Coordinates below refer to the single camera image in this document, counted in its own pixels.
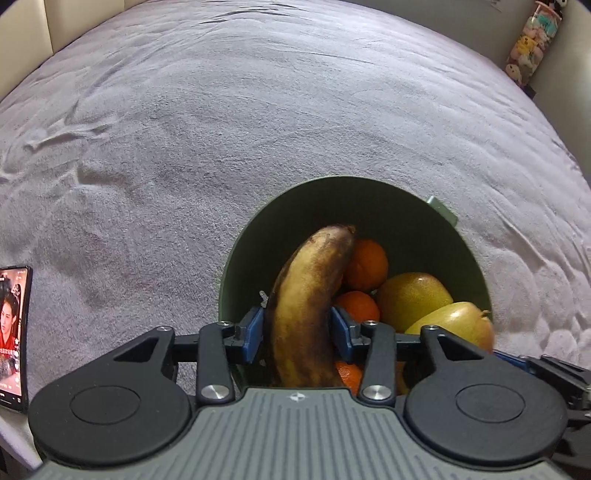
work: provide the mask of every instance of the pink plush toy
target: pink plush toy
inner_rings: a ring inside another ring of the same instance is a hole
[[[544,53],[558,31],[562,8],[567,0],[544,0],[525,23],[521,35],[509,53],[505,73],[520,87],[528,84]]]

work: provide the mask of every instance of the bucket handle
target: bucket handle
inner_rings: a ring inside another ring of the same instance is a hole
[[[431,195],[427,200],[427,203],[439,214],[447,220],[452,227],[456,227],[457,225],[457,216],[453,213],[449,208],[447,208],[441,200],[439,200],[435,195]]]

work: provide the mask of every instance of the round black disc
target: round black disc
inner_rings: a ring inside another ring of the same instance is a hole
[[[84,467],[135,462],[169,445],[189,421],[183,390],[145,364],[93,364],[43,388],[29,425],[49,457]]]
[[[483,466],[551,452],[567,423],[555,389],[493,356],[440,365],[410,391],[404,418],[435,451]]]

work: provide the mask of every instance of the tangerine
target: tangerine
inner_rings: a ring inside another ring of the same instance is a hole
[[[363,371],[357,365],[351,365],[342,361],[335,362],[339,375],[345,386],[351,390],[353,396],[357,396]]]
[[[337,297],[335,304],[347,310],[349,316],[357,323],[365,320],[379,321],[378,304],[373,298],[362,291],[348,291]]]
[[[351,290],[371,291],[384,283],[386,278],[388,257],[382,246],[369,238],[357,240],[345,269],[345,285]]]

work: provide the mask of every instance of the bed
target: bed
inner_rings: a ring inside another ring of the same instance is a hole
[[[497,348],[591,367],[591,192],[492,62],[345,2],[161,0],[0,103],[0,264],[35,269],[30,395],[149,328],[216,320],[249,218],[330,174],[435,194],[484,272]],[[39,464],[24,416],[2,412],[0,437]]]

